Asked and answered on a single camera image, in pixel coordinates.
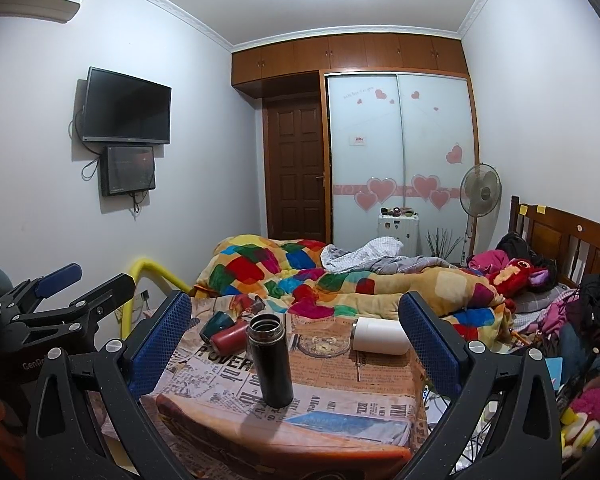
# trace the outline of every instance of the wooden headboard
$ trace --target wooden headboard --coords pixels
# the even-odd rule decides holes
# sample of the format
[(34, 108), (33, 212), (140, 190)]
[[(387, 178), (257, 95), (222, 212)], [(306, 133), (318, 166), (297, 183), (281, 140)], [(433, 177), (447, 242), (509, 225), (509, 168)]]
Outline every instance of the wooden headboard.
[(511, 197), (509, 231), (538, 254), (556, 260), (558, 281), (568, 286), (583, 274), (600, 273), (600, 224), (552, 207), (521, 204)]

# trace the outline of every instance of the blue mesh pad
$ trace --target blue mesh pad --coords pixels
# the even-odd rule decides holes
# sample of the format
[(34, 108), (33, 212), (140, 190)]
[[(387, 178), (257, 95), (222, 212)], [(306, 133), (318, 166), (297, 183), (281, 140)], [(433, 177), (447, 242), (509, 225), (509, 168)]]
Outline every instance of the blue mesh pad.
[(150, 394), (191, 320), (191, 298), (181, 292), (156, 322), (133, 357), (128, 387), (135, 400)]
[(409, 294), (400, 298), (398, 318), (436, 391), (444, 397), (458, 398), (462, 391), (458, 360)]

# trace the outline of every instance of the white mini fridge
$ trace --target white mini fridge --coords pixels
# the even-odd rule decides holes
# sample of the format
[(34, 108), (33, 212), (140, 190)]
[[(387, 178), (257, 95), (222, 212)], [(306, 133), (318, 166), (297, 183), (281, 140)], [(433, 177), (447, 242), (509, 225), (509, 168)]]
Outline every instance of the white mini fridge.
[(403, 244), (404, 256), (418, 256), (418, 215), (378, 216), (378, 236), (392, 236)]

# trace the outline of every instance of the wooden door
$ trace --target wooden door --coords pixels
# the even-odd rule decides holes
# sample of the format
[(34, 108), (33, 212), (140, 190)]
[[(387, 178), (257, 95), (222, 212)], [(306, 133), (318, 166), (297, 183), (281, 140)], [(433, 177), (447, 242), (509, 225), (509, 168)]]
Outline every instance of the wooden door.
[(331, 68), (368, 66), (366, 63), (363, 34), (329, 36), (329, 54), (331, 57)]
[(371, 67), (400, 67), (400, 41), (397, 34), (364, 34), (366, 65)]
[(438, 70), (459, 72), (461, 74), (468, 73), (460, 40), (439, 38), (437, 36), (432, 36), (431, 39), (433, 40), (433, 49), (436, 51)]
[(262, 78), (260, 49), (251, 48), (235, 52), (231, 59), (231, 84), (246, 83)]
[(320, 99), (265, 102), (265, 110), (269, 238), (325, 241)]
[(310, 72), (321, 68), (330, 68), (329, 40), (326, 36), (295, 40), (294, 46), (294, 72)]
[(431, 36), (400, 34), (399, 39), (403, 67), (437, 70), (438, 65)]
[(263, 46), (260, 58), (263, 78), (294, 72), (294, 44), (290, 41)]

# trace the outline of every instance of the black thermos bottle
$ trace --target black thermos bottle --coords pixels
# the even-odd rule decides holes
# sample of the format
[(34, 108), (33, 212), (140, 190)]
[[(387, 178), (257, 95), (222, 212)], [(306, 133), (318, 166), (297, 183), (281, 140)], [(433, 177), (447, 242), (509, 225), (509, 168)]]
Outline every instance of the black thermos bottle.
[(275, 314), (264, 312), (251, 319), (247, 334), (263, 400), (272, 408), (288, 406), (294, 390), (284, 325)]

